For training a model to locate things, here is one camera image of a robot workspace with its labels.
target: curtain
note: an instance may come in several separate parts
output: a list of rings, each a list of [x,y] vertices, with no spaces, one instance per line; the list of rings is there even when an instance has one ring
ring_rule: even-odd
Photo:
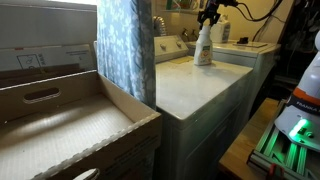
[[[98,0],[98,72],[155,109],[151,0]]]

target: green light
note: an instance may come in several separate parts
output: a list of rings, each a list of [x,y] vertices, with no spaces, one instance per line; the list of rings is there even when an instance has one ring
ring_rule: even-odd
[[[307,123],[306,119],[301,119],[290,131],[289,136],[294,137],[297,135],[298,131]]]

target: bottle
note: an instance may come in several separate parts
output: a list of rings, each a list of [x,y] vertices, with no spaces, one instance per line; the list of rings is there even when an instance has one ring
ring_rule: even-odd
[[[196,51],[194,53],[195,65],[211,64],[212,41],[210,39],[210,26],[203,26],[199,32],[199,38],[196,42]]]
[[[227,15],[220,16],[218,22],[211,28],[211,40],[213,43],[226,43],[229,39],[231,24]]]

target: washing machine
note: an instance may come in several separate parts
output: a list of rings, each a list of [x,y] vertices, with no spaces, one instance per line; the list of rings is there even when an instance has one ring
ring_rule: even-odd
[[[154,179],[214,176],[231,144],[252,68],[213,61],[195,66],[179,36],[155,37],[156,105],[163,117]]]
[[[196,42],[186,44],[189,48],[188,55],[193,56]],[[268,95],[275,75],[274,68],[279,58],[280,45],[263,42],[238,44],[236,40],[230,40],[228,43],[213,43],[212,47],[212,57],[215,61],[253,68],[247,95],[241,105],[241,120],[234,127],[236,136]]]

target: white spray bottle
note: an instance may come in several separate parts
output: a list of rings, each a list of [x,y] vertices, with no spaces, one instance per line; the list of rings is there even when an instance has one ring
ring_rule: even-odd
[[[210,39],[211,26],[203,26],[199,32],[199,38],[196,42],[196,51],[194,53],[194,64],[201,66],[211,64],[212,59],[212,41]]]

